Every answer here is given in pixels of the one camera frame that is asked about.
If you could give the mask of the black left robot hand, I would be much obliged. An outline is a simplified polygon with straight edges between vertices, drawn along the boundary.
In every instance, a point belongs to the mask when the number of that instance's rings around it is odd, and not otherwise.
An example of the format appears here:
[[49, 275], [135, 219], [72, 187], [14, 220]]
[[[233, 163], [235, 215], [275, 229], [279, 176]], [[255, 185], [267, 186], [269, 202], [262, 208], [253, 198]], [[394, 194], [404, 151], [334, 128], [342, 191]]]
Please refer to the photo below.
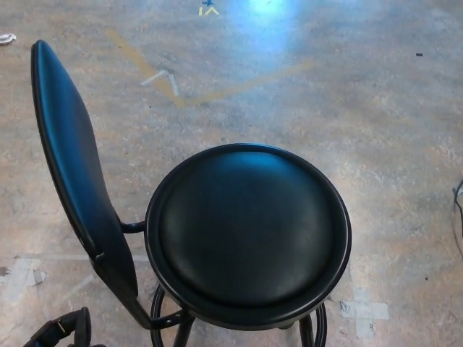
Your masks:
[[56, 346], [58, 342], [74, 334], [71, 346], [90, 346], [91, 319], [87, 307], [60, 316], [45, 323], [25, 344], [25, 347]]

